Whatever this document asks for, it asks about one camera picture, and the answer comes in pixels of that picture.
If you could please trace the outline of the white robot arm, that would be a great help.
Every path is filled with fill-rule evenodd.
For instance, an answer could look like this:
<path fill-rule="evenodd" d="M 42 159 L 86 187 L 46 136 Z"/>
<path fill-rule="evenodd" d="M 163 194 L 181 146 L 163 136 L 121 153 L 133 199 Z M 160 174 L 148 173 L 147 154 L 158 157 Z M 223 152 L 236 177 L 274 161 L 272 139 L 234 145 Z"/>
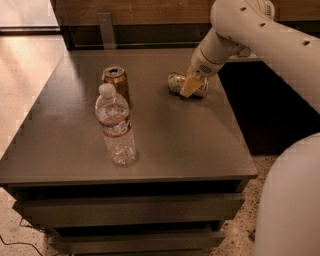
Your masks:
<path fill-rule="evenodd" d="M 212 28 L 196 48 L 180 94 L 188 98 L 231 55 L 251 50 L 277 76 L 263 80 L 279 117 L 318 116 L 320 41 L 273 20 L 269 0 L 215 0 Z M 274 162 L 259 202 L 254 256 L 320 256 L 320 133 L 300 136 Z"/>

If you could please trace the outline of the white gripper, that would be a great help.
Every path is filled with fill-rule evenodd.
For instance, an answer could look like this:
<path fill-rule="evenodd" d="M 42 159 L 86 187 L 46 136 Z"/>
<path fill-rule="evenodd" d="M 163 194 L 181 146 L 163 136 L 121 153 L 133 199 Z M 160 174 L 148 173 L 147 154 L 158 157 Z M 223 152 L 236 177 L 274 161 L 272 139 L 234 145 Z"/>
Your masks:
<path fill-rule="evenodd" d="M 206 49 L 198 46 L 191 57 L 188 72 L 203 77 L 212 77 L 223 65 L 224 54 L 221 50 L 214 48 Z M 189 98 L 204 84 L 203 80 L 195 74 L 188 74 L 181 87 L 180 94 L 185 98 Z"/>

